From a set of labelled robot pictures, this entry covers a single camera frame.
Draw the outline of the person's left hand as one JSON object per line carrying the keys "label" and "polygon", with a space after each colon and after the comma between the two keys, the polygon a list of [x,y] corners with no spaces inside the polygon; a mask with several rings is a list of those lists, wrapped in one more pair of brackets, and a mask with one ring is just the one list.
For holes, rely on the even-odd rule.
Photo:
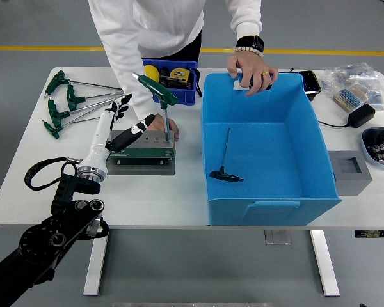
{"label": "person's left hand", "polygon": [[231,78],[237,77],[239,69],[242,73],[241,87],[249,88],[252,81],[252,87],[246,93],[247,97],[265,91],[278,80],[278,69],[268,66],[262,57],[254,52],[238,51],[228,58],[227,70]]}

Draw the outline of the person's right hand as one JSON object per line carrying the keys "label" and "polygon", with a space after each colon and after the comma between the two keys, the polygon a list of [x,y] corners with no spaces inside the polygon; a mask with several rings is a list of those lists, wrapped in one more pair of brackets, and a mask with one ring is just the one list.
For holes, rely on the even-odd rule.
{"label": "person's right hand", "polygon": [[[176,125],[176,123],[172,119],[168,119],[168,125],[170,130],[173,131],[174,133],[174,141],[179,140],[179,128]],[[165,124],[164,124],[164,119],[163,116],[160,114],[155,115],[154,121],[148,126],[147,130],[152,130],[152,131],[164,131]]]}

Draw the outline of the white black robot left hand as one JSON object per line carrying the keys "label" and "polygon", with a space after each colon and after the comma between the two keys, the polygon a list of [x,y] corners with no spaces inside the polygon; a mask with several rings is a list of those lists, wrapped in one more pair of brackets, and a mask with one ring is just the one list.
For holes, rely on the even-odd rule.
{"label": "white black robot left hand", "polygon": [[124,116],[124,112],[128,109],[127,103],[131,97],[132,95],[126,95],[118,102],[112,99],[108,107],[102,112],[90,146],[89,154],[79,163],[77,169],[77,175],[79,177],[96,182],[103,181],[108,174],[106,161],[110,153],[120,152],[134,143],[154,121],[155,116],[150,114],[136,125],[121,132],[114,139],[111,139],[113,124],[117,119]]}

